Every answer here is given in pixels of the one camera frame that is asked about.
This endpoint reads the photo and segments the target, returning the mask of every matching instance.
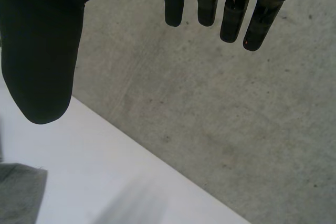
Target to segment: gray cloth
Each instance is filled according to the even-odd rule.
[[[0,164],[0,223],[34,224],[47,171],[21,164]]]

